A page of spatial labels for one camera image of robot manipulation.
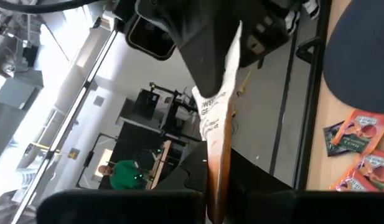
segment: man in green shirt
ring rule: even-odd
[[[110,184],[116,190],[137,189],[141,186],[144,175],[138,171],[132,160],[123,160],[110,166],[99,166],[98,172],[110,176]]]

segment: gray floor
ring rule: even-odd
[[[311,21],[303,12],[297,43],[314,37],[315,32],[316,21]],[[291,40],[269,54],[260,70],[254,64],[246,92],[236,103],[238,113],[233,123],[235,133],[232,147],[267,172],[273,153],[290,49]],[[238,85],[241,85],[249,69],[239,71]],[[274,172],[275,177],[289,185],[292,185],[294,178],[308,75],[309,65],[295,57]],[[199,136],[198,122],[188,123],[185,131]]]

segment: wooden desk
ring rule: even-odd
[[[146,189],[153,189],[158,184],[162,168],[164,167],[170,147],[171,141],[166,141],[164,143],[164,150],[157,156],[157,159],[154,162],[153,168],[151,170],[151,173],[153,174],[154,178],[153,180],[148,181],[148,183],[146,184]]]
[[[327,40],[351,0],[333,0]],[[323,128],[343,121],[347,118],[352,108],[339,101],[328,89],[322,78],[319,93],[319,104],[317,105],[316,124],[312,142],[311,160],[307,180],[308,190],[328,190],[353,163],[357,154],[344,154],[337,157],[327,157]],[[384,150],[384,137],[380,143],[380,149]]]

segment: tea bag packet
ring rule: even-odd
[[[338,191],[384,192],[384,152],[358,156],[354,165],[331,187]]]
[[[360,172],[356,166],[352,166],[341,176],[330,189],[339,192],[355,191],[355,192],[379,192]]]
[[[331,144],[361,154],[371,153],[384,135],[384,114],[353,110]]]
[[[342,122],[339,122],[335,125],[332,125],[332,126],[329,126],[329,127],[323,129],[324,140],[325,140],[326,149],[327,149],[327,156],[329,156],[329,157],[330,156],[338,156],[338,155],[344,154],[346,152],[349,152],[348,149],[346,149],[342,146],[331,144],[331,140],[333,140],[335,135],[338,133],[338,131],[339,131],[339,129],[343,123],[344,122],[342,121]]]
[[[225,74],[220,91],[203,98],[199,89],[192,89],[200,116],[200,134],[207,142],[208,189],[207,215],[213,224],[223,222],[230,168],[232,108],[236,72],[240,59],[241,22],[227,53]]]
[[[374,150],[357,165],[357,170],[378,190],[384,191],[384,152]]]

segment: person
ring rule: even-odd
[[[136,168],[132,160],[119,161],[113,168],[101,165],[98,172],[103,176],[108,175],[112,188],[116,190],[138,189],[143,180],[148,178]]]
[[[299,20],[299,16],[301,15],[298,11],[290,11],[289,9],[285,9],[272,0],[262,0],[262,4],[265,8],[269,9],[276,16],[284,19],[286,23],[287,33],[292,35],[296,30],[296,26]],[[302,0],[302,6],[305,8],[311,20],[316,19],[319,16],[319,4],[317,0]]]

